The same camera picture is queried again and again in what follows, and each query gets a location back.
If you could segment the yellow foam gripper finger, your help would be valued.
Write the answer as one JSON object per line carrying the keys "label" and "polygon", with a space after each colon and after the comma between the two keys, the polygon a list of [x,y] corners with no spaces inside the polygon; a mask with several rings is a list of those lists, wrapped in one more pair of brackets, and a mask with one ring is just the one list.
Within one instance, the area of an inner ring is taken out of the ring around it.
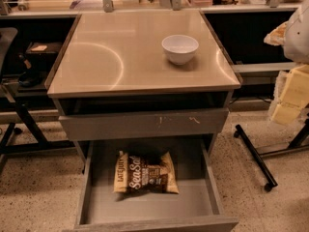
{"label": "yellow foam gripper finger", "polygon": [[280,71],[274,100],[269,107],[270,120],[281,125],[290,124],[308,104],[309,65],[295,67],[289,72]]}

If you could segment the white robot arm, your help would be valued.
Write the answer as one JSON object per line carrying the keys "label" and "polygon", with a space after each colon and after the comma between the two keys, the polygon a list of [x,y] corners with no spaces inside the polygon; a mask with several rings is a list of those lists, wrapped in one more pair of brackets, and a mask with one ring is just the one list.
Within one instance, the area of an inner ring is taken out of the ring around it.
{"label": "white robot arm", "polygon": [[279,46],[295,67],[280,71],[275,82],[274,101],[268,114],[278,124],[290,124],[309,104],[309,17],[307,9],[298,9],[288,21],[268,33],[264,42]]}

